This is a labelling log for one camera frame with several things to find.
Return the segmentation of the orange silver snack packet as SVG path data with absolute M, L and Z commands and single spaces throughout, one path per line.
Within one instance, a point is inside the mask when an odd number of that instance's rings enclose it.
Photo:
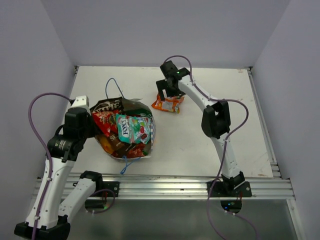
M 180 113 L 180 105 L 184 101 L 184 96 L 174 96 L 174 97 L 165 97 L 164 100 L 161 100 L 159 94 L 156 96 L 155 102 L 151 104 L 151 107 L 168 113 Z

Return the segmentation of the small red snack packet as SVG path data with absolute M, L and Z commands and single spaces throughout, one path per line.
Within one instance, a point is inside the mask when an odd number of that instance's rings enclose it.
M 109 137 L 112 133 L 118 133 L 116 114 L 119 113 L 121 113 L 119 110 L 96 111 L 92 113 L 92 117 L 101 132 Z

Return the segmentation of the yellow orange snack bag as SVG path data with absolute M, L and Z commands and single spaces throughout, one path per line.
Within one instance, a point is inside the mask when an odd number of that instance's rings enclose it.
M 114 152 L 111 144 L 109 143 L 108 138 L 104 134 L 97 135 L 96 139 L 106 153 L 112 154 Z

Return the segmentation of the brown Kettle sea salt bag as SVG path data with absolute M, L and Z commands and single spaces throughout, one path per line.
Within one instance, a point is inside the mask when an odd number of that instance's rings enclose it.
M 115 111 L 119 110 L 120 113 L 123 113 L 124 106 L 122 104 L 122 98 L 111 98 L 111 99 L 103 99 L 99 100 L 96 105 L 90 108 L 91 116 L 93 112 L 102 112 L 102 111 Z M 95 139 L 97 140 L 97 135 L 104 135 L 102 131 L 98 128 L 98 126 L 95 123 Z M 108 138 L 109 143 L 111 144 L 114 151 L 118 150 L 120 147 L 122 147 L 124 144 L 127 144 L 125 142 L 122 142 L 119 140 L 118 133 L 111 133 L 110 136 L 106 136 Z

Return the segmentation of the white patterned paper bag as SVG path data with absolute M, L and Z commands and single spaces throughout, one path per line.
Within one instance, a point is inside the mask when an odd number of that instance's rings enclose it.
M 108 79 L 105 99 L 90 112 L 97 126 L 96 141 L 111 158 L 125 163 L 120 174 L 132 163 L 151 157 L 156 133 L 152 111 L 139 98 L 126 98 L 116 79 Z

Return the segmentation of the teal Foxy candy bag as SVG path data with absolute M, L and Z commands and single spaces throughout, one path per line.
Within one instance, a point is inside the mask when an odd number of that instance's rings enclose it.
M 146 145 L 151 139 L 151 118 L 116 114 L 116 123 L 121 142 Z

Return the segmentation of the red Doritos chips bag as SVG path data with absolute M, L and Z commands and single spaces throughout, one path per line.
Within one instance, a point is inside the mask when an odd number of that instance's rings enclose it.
M 151 151 L 151 145 L 149 144 L 124 144 L 118 150 L 115 150 L 111 155 L 115 158 L 139 158 L 147 156 Z

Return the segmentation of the dark green Kettle chips bag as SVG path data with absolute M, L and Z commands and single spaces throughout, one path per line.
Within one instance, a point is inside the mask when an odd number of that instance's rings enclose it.
M 139 116 L 139 117 L 144 117 L 144 118 L 152 118 L 153 117 L 153 114 L 152 112 L 149 110 L 149 109 L 146 109 L 146 108 L 139 108 L 137 111 L 136 111 L 136 114 Z

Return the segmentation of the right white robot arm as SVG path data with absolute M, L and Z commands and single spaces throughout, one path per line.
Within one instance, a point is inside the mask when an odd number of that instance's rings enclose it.
M 162 101 L 166 98 L 189 96 L 202 112 L 201 129 L 211 139 L 220 161 L 218 176 L 222 177 L 223 192 L 227 196 L 235 196 L 245 183 L 245 177 L 237 164 L 230 143 L 231 116 L 229 102 L 242 104 L 238 100 L 218 99 L 210 95 L 193 79 L 191 69 L 177 68 L 171 60 L 165 61 L 160 70 L 164 76 L 156 86 Z

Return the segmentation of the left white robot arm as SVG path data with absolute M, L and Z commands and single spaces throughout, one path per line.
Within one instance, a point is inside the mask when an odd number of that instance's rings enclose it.
M 64 124 L 47 144 L 50 156 L 45 161 L 42 182 L 28 217 L 15 226 L 14 234 L 26 240 L 66 240 L 71 222 L 88 197 L 103 193 L 102 175 L 84 171 L 65 198 L 62 198 L 68 176 L 88 138 L 94 122 L 83 107 L 69 108 Z

